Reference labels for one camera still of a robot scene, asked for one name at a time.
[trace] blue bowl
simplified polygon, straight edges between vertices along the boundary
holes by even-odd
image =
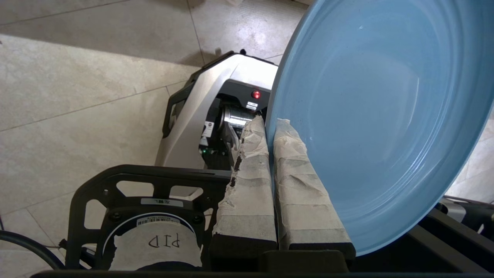
[[[490,0],[320,0],[295,30],[268,144],[290,119],[357,255],[416,225],[468,159],[494,99],[493,15]]]

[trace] white sticker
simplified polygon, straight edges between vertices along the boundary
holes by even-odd
[[[211,137],[211,133],[213,132],[214,123],[205,121],[204,125],[206,126],[206,128],[204,129],[202,136],[209,138],[209,137]]]
[[[155,199],[155,198],[142,198],[141,205],[163,205],[163,206],[174,206],[174,207],[184,207],[184,202],[178,200],[168,200],[168,199]]]
[[[137,224],[136,226],[142,225],[142,224],[147,224],[147,223],[153,223],[153,222],[176,222],[180,223],[180,220],[168,217],[168,216],[149,216],[149,217],[144,217],[144,218],[139,218],[137,219]]]
[[[115,256],[110,270],[134,271],[158,262],[203,265],[195,234],[181,224],[154,222],[137,226],[121,236],[116,235],[114,244]]]
[[[208,143],[207,143],[207,138],[206,137],[201,137],[201,140],[199,141],[199,145],[203,145],[203,146],[209,146]]]

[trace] tile floor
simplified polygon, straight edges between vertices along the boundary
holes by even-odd
[[[279,63],[307,6],[289,0],[0,1],[0,214],[45,245],[67,237],[74,191],[152,165],[170,94],[221,52]],[[494,200],[494,116],[448,194]],[[97,226],[98,208],[87,225]],[[55,255],[64,253],[56,249]],[[0,278],[47,265],[0,243]]]

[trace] tile grout line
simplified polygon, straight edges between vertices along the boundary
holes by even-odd
[[[81,9],[77,9],[77,10],[63,11],[63,12],[59,12],[59,13],[54,13],[54,14],[49,14],[49,15],[43,15],[43,16],[38,16],[38,17],[33,17],[33,18],[21,19],[21,20],[17,20],[17,21],[12,21],[12,22],[7,22],[7,23],[2,23],[2,24],[0,24],[0,27],[1,27],[1,26],[10,25],[10,24],[14,24],[14,23],[25,22],[25,21],[35,20],[35,19],[40,19],[40,18],[46,18],[46,17],[50,17],[50,16],[54,16],[54,15],[66,14],[66,13],[70,13],[70,12],[76,12],[76,11],[81,11],[81,10],[87,10],[87,9],[92,9],[92,8],[97,8],[97,7],[103,7],[103,6],[108,6],[108,5],[117,4],[117,3],[122,3],[122,2],[128,2],[128,1],[131,1],[131,0],[120,0],[120,1],[117,1],[117,2],[106,3],[106,4],[102,4],[102,5],[98,5],[98,6],[92,6],[92,7],[87,7],[87,8],[81,8]]]
[[[486,169],[486,170],[483,170],[483,171],[481,171],[481,172],[479,172],[479,173],[477,173],[477,174],[475,174],[475,175],[473,175],[473,176],[471,176],[471,177],[469,177],[469,178],[465,178],[464,180],[462,180],[462,181],[458,182],[458,183],[457,183],[457,185],[462,184],[462,183],[464,183],[464,182],[466,182],[466,181],[469,181],[469,180],[471,180],[471,179],[475,178],[476,176],[482,175],[482,174],[484,174],[485,172],[487,172],[487,171],[489,171],[489,170],[493,170],[493,169],[494,169],[494,168],[492,168],[492,167],[491,167],[491,168],[488,168],[488,169]]]
[[[467,180],[467,177],[468,177],[468,169],[470,169],[470,157],[467,159],[467,161],[465,162],[465,167],[466,167],[466,173],[465,173],[465,179],[460,181],[460,183],[464,182]]]
[[[22,125],[14,126],[14,127],[11,127],[11,128],[0,130],[0,133],[3,132],[3,131],[7,131],[7,130],[11,130],[11,129],[20,128],[20,127],[27,126],[27,125],[39,123],[39,122],[44,121],[44,120],[49,120],[49,119],[53,119],[53,118],[56,118],[56,117],[65,116],[65,115],[70,114],[70,113],[79,112],[79,111],[82,111],[82,110],[85,110],[85,109],[89,109],[89,108],[93,108],[93,107],[96,107],[96,106],[99,106],[99,105],[107,104],[107,103],[110,103],[110,102],[113,102],[113,101],[125,99],[125,98],[131,97],[131,96],[140,95],[140,94],[148,93],[148,92],[151,92],[151,91],[154,91],[154,90],[166,88],[167,86],[170,86],[170,85],[161,86],[161,87],[154,88],[154,89],[147,90],[147,91],[140,92],[140,93],[134,93],[134,94],[131,94],[131,95],[126,95],[126,96],[123,96],[123,97],[119,97],[119,98],[116,98],[116,99],[112,99],[112,100],[109,100],[109,101],[106,101],[106,102],[102,102],[102,103],[99,103],[99,104],[91,105],[91,106],[84,107],[84,108],[81,108],[81,109],[77,109],[77,110],[74,110],[74,111],[65,112],[65,113],[62,113],[62,114],[59,114],[59,115],[55,115],[55,116],[51,116],[51,117],[48,117],[48,118],[36,120],[36,121],[30,122],[30,123],[27,123],[27,124],[22,124]]]
[[[18,209],[18,210],[21,210],[21,209],[27,209],[27,211],[29,211],[29,209],[28,209],[29,207],[32,207],[32,206],[35,206],[35,205],[41,204],[41,203],[43,203],[43,202],[48,202],[48,201],[51,201],[51,200],[56,199],[56,198],[58,198],[58,197],[63,197],[63,196],[65,196],[65,195],[69,195],[69,194],[75,193],[76,191],[77,191],[77,189],[76,189],[76,190],[74,190],[74,191],[71,191],[71,192],[69,192],[69,193],[65,193],[65,194],[58,195],[58,196],[56,196],[56,197],[50,198],[50,199],[46,199],[46,200],[44,200],[44,201],[39,201],[39,202],[37,202],[37,203],[31,204],[31,205],[29,205],[29,206],[27,206],[27,207],[24,207],[24,208],[20,208],[20,209]]]
[[[57,244],[55,244],[53,242],[53,240],[51,240],[50,236],[46,233],[46,231],[43,229],[43,227],[41,227],[41,225],[39,224],[39,222],[36,220],[36,218],[34,217],[34,215],[29,211],[28,207],[25,208],[29,215],[31,215],[31,217],[34,219],[34,222],[36,222],[36,225],[38,225],[38,227],[41,229],[41,231],[43,231],[44,235],[46,235],[46,237],[48,238],[48,240],[51,242],[51,246],[56,246]]]
[[[165,87],[168,87],[168,86],[171,86],[171,85],[175,85],[175,84],[178,84],[178,83],[182,83],[182,82],[187,82],[187,80],[182,80],[182,81],[179,81],[179,82],[175,82],[175,83],[172,83],[172,84],[166,85]]]
[[[197,44],[199,45],[199,51],[201,52],[201,57],[203,58],[203,66],[206,65],[206,60],[204,60],[203,49],[201,48],[201,43],[199,42],[199,36],[197,35],[196,24],[194,23],[194,18],[192,17],[192,10],[190,9],[189,0],[187,0],[187,7],[189,8],[190,19],[192,20],[192,26],[194,26],[194,32],[196,33]]]
[[[264,58],[264,60],[271,59],[271,58],[278,57],[278,56],[282,56],[282,55],[283,55],[283,54],[274,55],[273,57],[267,57],[267,58]]]
[[[182,82],[187,83],[187,80],[180,81],[180,82],[173,83],[173,84],[170,84],[170,85],[166,86],[166,91],[168,92],[168,97],[171,97],[173,94],[175,94],[176,92],[178,92],[178,91],[176,91],[176,92],[170,93],[170,90],[168,90],[168,87],[169,87],[169,86],[172,86],[172,85],[176,85],[176,84],[182,83]]]

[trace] red light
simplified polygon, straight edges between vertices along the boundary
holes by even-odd
[[[253,97],[253,98],[260,98],[260,97],[261,97],[261,92],[259,92],[259,91],[254,91],[254,92],[252,93],[252,97]]]

